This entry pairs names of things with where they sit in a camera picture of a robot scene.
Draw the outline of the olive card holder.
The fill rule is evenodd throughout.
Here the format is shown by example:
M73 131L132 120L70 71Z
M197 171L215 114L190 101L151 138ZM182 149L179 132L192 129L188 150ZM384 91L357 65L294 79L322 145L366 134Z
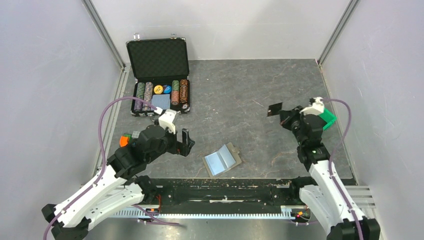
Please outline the olive card holder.
M208 175L215 178L242 163L240 150L231 142L224 144L217 151L202 157Z

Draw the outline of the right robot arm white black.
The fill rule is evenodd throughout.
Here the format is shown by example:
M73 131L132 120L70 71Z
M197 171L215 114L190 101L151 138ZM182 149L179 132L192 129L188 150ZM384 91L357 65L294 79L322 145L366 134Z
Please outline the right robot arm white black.
M294 135L297 156L309 173L289 186L289 199L306 204L326 232L328 240L378 240L381 228L358 207L335 171L330 153L322 142L323 119L304 114L297 106L279 110L280 125Z

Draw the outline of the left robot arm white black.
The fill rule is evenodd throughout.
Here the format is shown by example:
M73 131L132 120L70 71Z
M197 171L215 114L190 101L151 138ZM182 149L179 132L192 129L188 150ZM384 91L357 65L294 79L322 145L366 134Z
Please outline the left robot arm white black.
M195 141L182 129L177 134L159 125L149 125L138 137L111 155L101 170L71 197L59 204L46 204L41 212L48 221L43 239L82 240L98 223L128 206L151 204L157 187L140 173L163 154L186 157Z

